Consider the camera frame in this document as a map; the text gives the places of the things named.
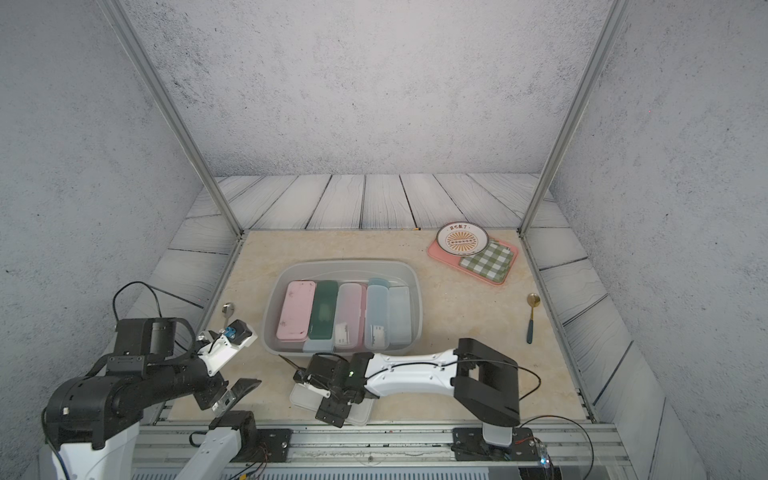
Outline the grey pencil case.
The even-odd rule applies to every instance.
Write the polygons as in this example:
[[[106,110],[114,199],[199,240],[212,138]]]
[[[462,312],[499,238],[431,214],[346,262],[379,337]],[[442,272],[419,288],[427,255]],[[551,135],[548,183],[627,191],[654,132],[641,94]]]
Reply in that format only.
[[[316,413],[324,397],[305,385],[296,384],[290,393],[289,399],[294,407]],[[375,403],[375,399],[366,398],[360,404],[351,404],[350,412],[345,419],[344,425],[366,425],[371,418]]]

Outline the clear case with label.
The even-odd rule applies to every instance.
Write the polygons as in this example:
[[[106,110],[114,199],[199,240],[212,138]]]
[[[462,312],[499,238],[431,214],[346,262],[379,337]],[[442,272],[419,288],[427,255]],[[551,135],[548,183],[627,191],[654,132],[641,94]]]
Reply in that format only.
[[[383,351],[389,345],[389,289],[383,285],[369,285],[366,297],[365,347]]]

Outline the dark green pencil case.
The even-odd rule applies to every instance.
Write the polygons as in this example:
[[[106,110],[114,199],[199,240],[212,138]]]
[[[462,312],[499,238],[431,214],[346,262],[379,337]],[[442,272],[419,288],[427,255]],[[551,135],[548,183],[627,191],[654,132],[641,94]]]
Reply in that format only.
[[[339,284],[332,280],[316,283],[310,314],[309,340],[331,340],[333,338],[335,313]]]

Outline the pale pink pencil case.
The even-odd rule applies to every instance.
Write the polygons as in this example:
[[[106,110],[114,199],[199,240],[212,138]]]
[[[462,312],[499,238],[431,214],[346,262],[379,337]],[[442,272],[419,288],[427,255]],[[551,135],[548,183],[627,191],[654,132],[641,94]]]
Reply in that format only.
[[[310,280],[288,284],[276,327],[278,341],[295,343],[307,340],[316,288],[317,284]]]

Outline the grey plastic storage box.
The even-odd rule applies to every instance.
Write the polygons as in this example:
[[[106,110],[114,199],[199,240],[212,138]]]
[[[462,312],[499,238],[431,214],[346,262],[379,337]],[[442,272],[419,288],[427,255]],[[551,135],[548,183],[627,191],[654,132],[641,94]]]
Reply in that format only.
[[[411,350],[419,341],[422,333],[422,298],[420,285],[416,272],[407,264],[389,260],[324,260],[298,263],[284,270],[278,277],[271,292],[262,321],[262,334],[260,338],[266,350],[274,355],[292,357],[310,357],[313,354],[304,353],[304,342],[281,342],[276,339],[276,327],[285,297],[287,286],[292,281],[310,280],[315,283],[323,280],[336,281],[339,286],[343,283],[359,283],[368,288],[368,280],[371,278],[383,278],[390,282],[392,287],[404,286],[410,291],[412,313],[412,342],[401,347],[389,345],[383,351],[371,351],[363,344],[359,349],[351,351],[339,351],[334,348],[332,353],[339,355],[351,355],[357,352],[371,351],[390,355],[403,355]]]

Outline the light blue pencil case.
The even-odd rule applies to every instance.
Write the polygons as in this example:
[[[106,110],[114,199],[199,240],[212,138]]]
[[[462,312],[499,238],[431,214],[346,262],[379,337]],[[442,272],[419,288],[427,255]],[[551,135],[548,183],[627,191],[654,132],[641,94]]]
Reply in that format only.
[[[304,342],[303,345],[303,352],[304,353],[332,353],[334,350],[334,340],[333,339],[308,339]]]

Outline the teal pencil case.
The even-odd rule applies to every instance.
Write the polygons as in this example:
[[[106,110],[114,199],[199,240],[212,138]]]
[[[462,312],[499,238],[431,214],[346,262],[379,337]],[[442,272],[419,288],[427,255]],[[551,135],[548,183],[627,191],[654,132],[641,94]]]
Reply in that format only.
[[[385,288],[389,288],[391,284],[388,280],[383,278],[371,278],[368,280],[368,286],[382,286]]]

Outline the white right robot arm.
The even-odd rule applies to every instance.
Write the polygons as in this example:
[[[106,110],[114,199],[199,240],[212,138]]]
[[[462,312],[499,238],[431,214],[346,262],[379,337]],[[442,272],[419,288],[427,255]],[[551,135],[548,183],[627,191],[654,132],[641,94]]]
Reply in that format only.
[[[510,447],[521,424],[518,363],[482,342],[461,338],[440,353],[392,356],[315,353],[293,380],[321,397],[315,418],[342,427],[354,405],[400,394],[453,398],[483,424],[483,440]]]

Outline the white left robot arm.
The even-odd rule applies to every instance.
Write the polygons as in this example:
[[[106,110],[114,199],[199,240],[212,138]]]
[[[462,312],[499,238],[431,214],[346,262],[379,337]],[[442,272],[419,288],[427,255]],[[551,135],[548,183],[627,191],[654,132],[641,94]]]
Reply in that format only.
[[[176,328],[187,324],[170,317],[118,321],[113,351],[54,391],[41,425],[56,478],[131,478],[146,409],[185,396],[193,396],[202,410],[214,410],[216,419],[179,478],[217,479],[242,456],[255,428],[251,415],[232,408],[260,382],[243,379],[230,387],[221,371],[256,336],[235,320],[211,341],[194,338],[176,355]]]

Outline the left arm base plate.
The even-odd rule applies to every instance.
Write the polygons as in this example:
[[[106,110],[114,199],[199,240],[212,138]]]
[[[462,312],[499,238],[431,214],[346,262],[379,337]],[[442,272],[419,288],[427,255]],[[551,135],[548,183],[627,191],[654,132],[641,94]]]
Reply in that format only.
[[[233,463],[285,463],[287,461],[291,429],[239,430],[241,448],[232,458]]]

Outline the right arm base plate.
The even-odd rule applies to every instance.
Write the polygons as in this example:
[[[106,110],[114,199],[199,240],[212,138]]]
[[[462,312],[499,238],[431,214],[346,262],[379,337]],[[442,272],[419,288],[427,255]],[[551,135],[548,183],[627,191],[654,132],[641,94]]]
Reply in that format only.
[[[537,462],[539,442],[529,428],[457,427],[451,450],[457,461]]]

